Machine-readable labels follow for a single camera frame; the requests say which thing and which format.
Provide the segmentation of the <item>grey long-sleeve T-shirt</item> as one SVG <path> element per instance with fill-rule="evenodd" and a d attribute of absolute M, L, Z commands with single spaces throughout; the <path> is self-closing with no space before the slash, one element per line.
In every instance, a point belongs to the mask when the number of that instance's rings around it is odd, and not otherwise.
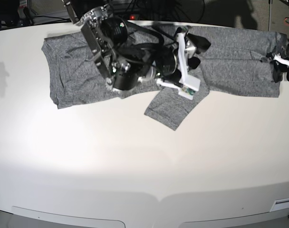
<path fill-rule="evenodd" d="M 192 100 L 155 82 L 136 87 L 127 96 L 157 91 L 145 115 L 175 130 L 186 116 L 217 91 L 239 96 L 277 98 L 280 84 L 273 79 L 274 66 L 268 59 L 287 47 L 285 34 L 251 29 L 192 27 L 190 32 L 205 37 L 211 47 L 199 56 L 199 67 L 190 74 L 200 79 Z M 101 102 L 118 97 L 109 91 L 80 32 L 44 40 L 42 51 L 50 72 L 50 97 L 58 108 Z"/>

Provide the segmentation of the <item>thin metal stand pole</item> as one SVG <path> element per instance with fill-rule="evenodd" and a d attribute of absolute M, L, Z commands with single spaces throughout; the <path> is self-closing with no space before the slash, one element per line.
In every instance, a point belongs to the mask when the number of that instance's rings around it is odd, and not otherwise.
<path fill-rule="evenodd" d="M 268 0 L 268 4 L 269 4 L 268 31 L 270 31 L 270 27 L 271 27 L 271 8 L 272 8 L 272 2 L 273 2 L 273 0 Z"/>

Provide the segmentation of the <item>black power strip red light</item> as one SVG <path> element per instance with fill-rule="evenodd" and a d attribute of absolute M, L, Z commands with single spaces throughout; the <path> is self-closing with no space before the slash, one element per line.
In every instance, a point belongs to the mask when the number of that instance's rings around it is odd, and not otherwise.
<path fill-rule="evenodd" d="M 115 16 L 125 19 L 125 20 L 141 20 L 139 14 L 115 14 Z"/>

